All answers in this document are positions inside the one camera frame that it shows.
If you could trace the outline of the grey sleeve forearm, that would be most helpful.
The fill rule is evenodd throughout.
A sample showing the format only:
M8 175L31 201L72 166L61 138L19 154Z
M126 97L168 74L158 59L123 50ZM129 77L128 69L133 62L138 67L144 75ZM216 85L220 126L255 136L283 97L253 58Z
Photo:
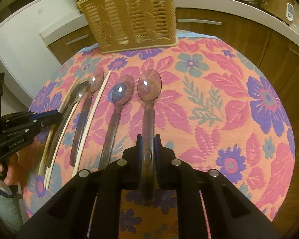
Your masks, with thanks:
M0 189L0 219L5 227L16 234L23 225L19 199L7 197L7 194Z

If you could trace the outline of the person's left hand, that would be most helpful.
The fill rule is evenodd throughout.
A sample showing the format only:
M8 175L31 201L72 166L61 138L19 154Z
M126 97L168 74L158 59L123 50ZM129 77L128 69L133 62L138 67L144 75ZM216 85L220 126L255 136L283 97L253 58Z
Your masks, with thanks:
M11 185L18 185L20 183L20 177L21 177L21 167L18 163L18 154L12 154L8 158L6 158L6 164L7 164L7 175L4 179L4 184L6 186ZM4 170L3 165L0 163L0 172ZM0 180L0 189L3 189L3 183L2 180Z

